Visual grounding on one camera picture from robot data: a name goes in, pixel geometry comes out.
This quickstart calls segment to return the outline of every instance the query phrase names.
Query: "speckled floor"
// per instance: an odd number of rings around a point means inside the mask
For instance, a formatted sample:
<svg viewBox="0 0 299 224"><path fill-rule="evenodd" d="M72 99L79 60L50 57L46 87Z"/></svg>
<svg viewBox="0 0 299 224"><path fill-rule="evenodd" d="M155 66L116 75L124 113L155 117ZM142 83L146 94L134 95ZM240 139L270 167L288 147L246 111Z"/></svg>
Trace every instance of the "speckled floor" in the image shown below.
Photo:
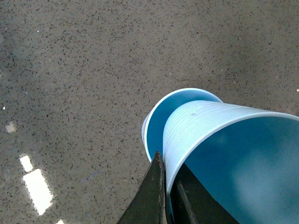
<svg viewBox="0 0 299 224"><path fill-rule="evenodd" d="M3 224L116 223L150 164L142 122L171 91L299 115L298 1L0 0L0 11ZM52 195L40 214L26 155Z"/></svg>

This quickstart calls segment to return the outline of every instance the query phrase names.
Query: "plastic cup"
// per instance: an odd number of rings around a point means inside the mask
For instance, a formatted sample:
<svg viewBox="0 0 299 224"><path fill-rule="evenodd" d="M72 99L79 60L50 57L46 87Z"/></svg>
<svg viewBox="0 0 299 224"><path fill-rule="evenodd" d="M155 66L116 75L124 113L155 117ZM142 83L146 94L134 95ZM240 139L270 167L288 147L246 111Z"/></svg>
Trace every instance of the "plastic cup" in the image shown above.
<svg viewBox="0 0 299 224"><path fill-rule="evenodd" d="M186 163L239 223L299 223L299 117L182 89L149 113L142 140L149 160L163 152L168 218L171 188Z"/></svg>

